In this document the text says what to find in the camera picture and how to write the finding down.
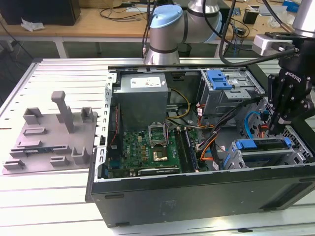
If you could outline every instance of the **sticker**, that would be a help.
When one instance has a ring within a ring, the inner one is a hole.
[[[224,75],[229,77],[244,77],[240,72],[225,72]]]
[[[25,150],[24,152],[25,152],[25,153],[33,153],[33,152],[34,152],[34,153],[37,153],[38,151],[37,151],[37,150]]]
[[[161,80],[159,77],[132,78],[130,86],[132,89],[161,87]]]
[[[213,168],[214,168],[216,171],[219,170],[219,166],[218,166],[218,164],[217,164],[216,162],[213,162],[212,166],[213,166]]]
[[[228,83],[230,85],[237,85],[238,84],[237,80],[228,80]]]

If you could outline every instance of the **wooden desk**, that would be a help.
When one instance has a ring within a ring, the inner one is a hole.
[[[231,6],[231,1],[226,0],[225,2]],[[250,0],[247,3],[237,2],[236,6],[244,10],[248,7],[248,4],[257,5],[258,3],[256,0]],[[242,16],[234,16],[236,20],[242,21],[244,11],[241,12]],[[113,12],[111,17],[124,17],[134,14],[135,13],[129,12]],[[67,58],[68,55],[63,45],[64,42],[97,42],[96,48],[98,51],[100,51],[99,42],[141,42],[146,20],[141,15],[136,18],[139,20],[132,22],[116,22],[100,17],[99,9],[82,8],[81,15],[74,26],[45,25],[46,29],[29,32],[20,25],[7,25],[4,19],[2,19],[2,23],[16,40],[55,42],[60,58]],[[268,27],[268,19],[269,17],[258,16],[255,25],[248,25],[251,32],[244,41],[244,44],[251,44],[255,35],[258,33],[283,31],[281,28],[272,29]],[[226,38],[231,40],[232,29],[229,29]],[[0,28],[0,40],[12,40],[12,38]],[[212,43],[218,44],[219,42],[218,39]]]

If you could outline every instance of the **computer case side panel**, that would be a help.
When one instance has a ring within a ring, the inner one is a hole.
[[[303,166],[98,182],[92,198],[116,227],[281,210],[314,188]]]

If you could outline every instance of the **yellow wire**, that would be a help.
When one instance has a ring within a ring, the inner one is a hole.
[[[182,93],[180,93],[178,90],[176,90],[174,88],[171,88],[171,90],[177,92],[183,99],[186,100],[188,108],[187,108],[187,111],[184,114],[182,114],[180,116],[175,116],[175,117],[167,117],[166,119],[179,119],[179,118],[182,118],[182,117],[186,116],[189,113],[189,111],[190,111],[190,103],[189,103],[188,99]]]

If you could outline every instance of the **white paper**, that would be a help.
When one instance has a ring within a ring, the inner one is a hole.
[[[213,162],[212,166],[213,166],[213,168],[214,168],[216,171],[219,170],[219,166],[217,165],[216,162]]]
[[[23,18],[21,18],[21,19],[22,19],[21,26],[28,31],[33,32],[33,30],[45,29],[43,23],[33,23],[33,22],[28,22],[28,21],[24,20]]]
[[[132,78],[130,80],[130,87],[132,89],[161,87],[161,80],[159,77]]]

